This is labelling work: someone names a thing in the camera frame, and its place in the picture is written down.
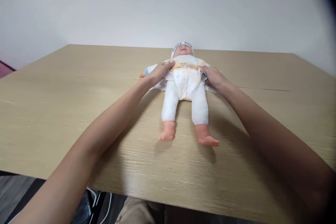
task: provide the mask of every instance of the wooden table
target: wooden table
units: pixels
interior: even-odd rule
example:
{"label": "wooden table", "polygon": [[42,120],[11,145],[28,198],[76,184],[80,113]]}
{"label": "wooden table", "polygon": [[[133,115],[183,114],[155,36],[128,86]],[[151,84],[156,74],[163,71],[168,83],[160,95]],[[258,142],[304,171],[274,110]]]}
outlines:
{"label": "wooden table", "polygon": [[[84,129],[171,49],[68,45],[0,80],[0,170],[47,179]],[[335,166],[335,78],[294,54],[195,50]],[[230,106],[207,92],[210,132],[196,142],[191,103],[176,137],[158,142],[164,93],[143,98],[91,187],[269,223],[294,220],[286,184],[250,146]]]}

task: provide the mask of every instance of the doll hat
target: doll hat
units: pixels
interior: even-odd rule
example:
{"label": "doll hat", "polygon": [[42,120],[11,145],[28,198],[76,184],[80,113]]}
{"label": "doll hat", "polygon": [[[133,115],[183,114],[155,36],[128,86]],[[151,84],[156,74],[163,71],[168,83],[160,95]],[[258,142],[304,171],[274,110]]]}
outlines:
{"label": "doll hat", "polygon": [[192,46],[191,44],[189,44],[188,42],[180,42],[180,43],[178,43],[178,44],[174,47],[173,51],[171,52],[171,57],[170,57],[170,58],[173,57],[176,48],[179,47],[179,46],[181,46],[181,45],[189,46],[189,47],[191,48],[191,50],[193,51],[193,52],[192,52],[192,55],[194,56],[194,49],[193,49],[193,46]]}

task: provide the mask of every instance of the human hand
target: human hand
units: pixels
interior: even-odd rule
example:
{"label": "human hand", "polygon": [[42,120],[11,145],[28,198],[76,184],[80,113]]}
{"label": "human hand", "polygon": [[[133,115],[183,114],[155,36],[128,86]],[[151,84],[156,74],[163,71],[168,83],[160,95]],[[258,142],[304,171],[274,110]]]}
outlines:
{"label": "human hand", "polygon": [[202,66],[200,68],[208,76],[206,82],[208,84],[211,84],[217,91],[217,93],[223,95],[225,92],[225,88],[230,85],[233,86],[233,84],[227,78],[225,78],[224,75],[217,68],[212,66]]}
{"label": "human hand", "polygon": [[174,65],[175,65],[175,61],[172,61],[170,63],[161,62],[147,76],[143,76],[143,74],[140,74],[140,75],[145,77],[146,79],[148,79],[151,87],[153,87],[157,83],[159,83],[159,81],[163,78],[163,76],[166,74],[166,72],[170,68],[172,68]]}

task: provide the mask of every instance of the doll foot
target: doll foot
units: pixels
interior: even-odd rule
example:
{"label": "doll foot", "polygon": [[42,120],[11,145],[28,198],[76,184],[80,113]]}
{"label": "doll foot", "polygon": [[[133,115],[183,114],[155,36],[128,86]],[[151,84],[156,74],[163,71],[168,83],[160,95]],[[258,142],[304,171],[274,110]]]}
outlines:
{"label": "doll foot", "polygon": [[219,141],[214,139],[212,136],[206,136],[204,138],[197,138],[197,141],[200,144],[206,145],[206,146],[213,146],[213,147],[219,146]]}
{"label": "doll foot", "polygon": [[163,131],[158,136],[160,141],[172,141],[175,134],[175,122],[173,121],[164,121],[162,123]]}
{"label": "doll foot", "polygon": [[162,131],[157,138],[160,141],[173,141],[174,140],[174,134],[170,134],[169,132]]}
{"label": "doll foot", "polygon": [[209,136],[209,130],[207,125],[195,125],[195,131],[197,134],[197,140],[202,145],[207,146],[219,146],[219,141]]}

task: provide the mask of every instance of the wrist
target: wrist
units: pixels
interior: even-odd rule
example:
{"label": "wrist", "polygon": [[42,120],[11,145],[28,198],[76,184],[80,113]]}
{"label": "wrist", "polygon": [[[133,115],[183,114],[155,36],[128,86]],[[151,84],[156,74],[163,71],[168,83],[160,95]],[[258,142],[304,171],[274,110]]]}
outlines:
{"label": "wrist", "polygon": [[221,84],[221,87],[218,89],[218,93],[226,98],[232,91],[234,91],[237,87],[230,81],[225,81]]}
{"label": "wrist", "polygon": [[143,85],[146,87],[147,90],[149,90],[150,88],[155,86],[155,85],[153,85],[152,78],[148,75],[145,76],[144,78],[142,78],[141,82],[143,83]]}

